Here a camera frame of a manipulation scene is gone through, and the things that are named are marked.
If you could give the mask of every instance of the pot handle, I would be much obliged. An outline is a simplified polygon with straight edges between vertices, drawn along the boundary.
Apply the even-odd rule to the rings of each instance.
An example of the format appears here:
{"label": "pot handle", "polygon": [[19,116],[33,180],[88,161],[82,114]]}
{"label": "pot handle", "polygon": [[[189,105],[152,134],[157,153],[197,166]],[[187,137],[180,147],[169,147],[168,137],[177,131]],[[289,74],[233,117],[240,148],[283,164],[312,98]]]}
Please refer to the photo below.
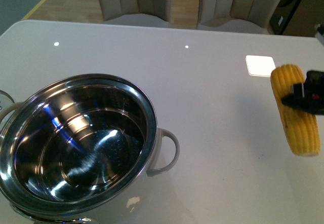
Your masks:
{"label": "pot handle", "polygon": [[11,104],[10,106],[6,107],[5,109],[3,109],[0,113],[0,123],[2,122],[2,120],[13,110],[16,110],[17,108],[19,108],[21,105],[23,104],[23,102],[16,102],[14,104]]}
{"label": "pot handle", "polygon": [[168,164],[167,166],[162,167],[162,168],[157,168],[157,169],[153,169],[150,166],[148,168],[148,170],[146,171],[147,175],[150,176],[150,177],[161,174],[161,173],[166,172],[166,171],[169,171],[171,168],[174,167],[174,165],[178,161],[179,154],[180,154],[180,145],[179,145],[179,141],[178,141],[177,137],[173,133],[171,133],[170,131],[168,131],[166,129],[160,129],[159,128],[158,129],[158,140],[162,141],[162,138],[165,137],[165,136],[170,138],[173,141],[173,143],[174,143],[174,145],[176,147],[176,153],[175,153],[171,163]]}

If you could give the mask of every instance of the pot rim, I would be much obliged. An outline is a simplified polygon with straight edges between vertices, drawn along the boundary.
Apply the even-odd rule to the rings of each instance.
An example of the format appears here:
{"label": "pot rim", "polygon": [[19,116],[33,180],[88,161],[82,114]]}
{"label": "pot rim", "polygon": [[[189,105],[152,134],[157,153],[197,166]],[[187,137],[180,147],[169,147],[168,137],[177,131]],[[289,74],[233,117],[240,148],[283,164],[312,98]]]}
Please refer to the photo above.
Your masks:
{"label": "pot rim", "polygon": [[[132,169],[116,185],[113,185],[112,189],[108,188],[89,198],[70,202],[56,202],[42,199],[23,187],[15,173],[14,152],[19,140],[17,135],[19,135],[19,131],[22,128],[19,127],[19,121],[27,119],[31,115],[29,109],[35,109],[42,96],[48,93],[57,93],[64,88],[79,85],[82,82],[89,83],[90,81],[96,81],[96,83],[105,82],[104,85],[118,87],[123,91],[130,92],[131,96],[137,100],[142,107],[147,122],[147,134],[143,150]],[[4,125],[0,133],[0,190],[17,208],[39,217],[57,219],[94,209],[121,193],[147,168],[156,146],[157,131],[156,113],[150,99],[132,82],[117,76],[100,73],[81,74],[59,80],[30,96]]]}

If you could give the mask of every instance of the pot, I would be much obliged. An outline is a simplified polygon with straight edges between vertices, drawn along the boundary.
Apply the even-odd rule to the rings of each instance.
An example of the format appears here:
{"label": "pot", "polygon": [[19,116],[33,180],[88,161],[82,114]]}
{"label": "pot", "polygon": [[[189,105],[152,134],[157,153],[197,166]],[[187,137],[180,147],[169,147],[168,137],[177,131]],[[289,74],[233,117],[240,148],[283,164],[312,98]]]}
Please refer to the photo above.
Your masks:
{"label": "pot", "polygon": [[[153,105],[133,83],[106,74],[55,82],[14,103],[0,134],[0,190],[16,212],[36,221],[87,223],[81,213],[133,184],[143,172],[170,170],[174,134],[157,126]],[[162,138],[173,160],[154,169]]]}

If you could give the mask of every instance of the yellow corn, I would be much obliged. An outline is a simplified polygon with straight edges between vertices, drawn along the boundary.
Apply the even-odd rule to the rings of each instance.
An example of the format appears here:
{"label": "yellow corn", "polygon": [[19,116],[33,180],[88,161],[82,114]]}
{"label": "yellow corn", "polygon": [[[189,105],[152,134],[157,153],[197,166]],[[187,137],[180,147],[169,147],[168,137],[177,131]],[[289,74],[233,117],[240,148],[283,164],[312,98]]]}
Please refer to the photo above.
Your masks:
{"label": "yellow corn", "polygon": [[304,83],[301,69],[293,64],[276,68],[271,73],[271,86],[276,100],[283,130],[292,153],[317,156],[320,151],[316,116],[282,104],[281,99],[291,92],[293,84]]}

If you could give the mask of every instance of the white table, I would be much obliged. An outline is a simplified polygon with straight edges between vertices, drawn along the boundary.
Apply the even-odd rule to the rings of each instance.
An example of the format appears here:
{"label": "white table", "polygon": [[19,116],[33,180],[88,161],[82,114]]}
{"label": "white table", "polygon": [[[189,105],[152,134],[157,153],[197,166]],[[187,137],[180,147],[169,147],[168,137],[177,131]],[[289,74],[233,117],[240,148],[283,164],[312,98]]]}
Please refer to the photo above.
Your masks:
{"label": "white table", "polygon": [[[1,89],[16,101],[72,75],[113,74],[141,87],[159,126],[178,137],[176,166],[150,178],[154,194],[117,223],[324,222],[324,152],[290,152],[270,79],[250,76],[245,61],[324,70],[315,38],[22,21],[0,37],[0,51]],[[173,150],[164,143],[160,162]],[[1,195],[0,223],[32,222]]]}

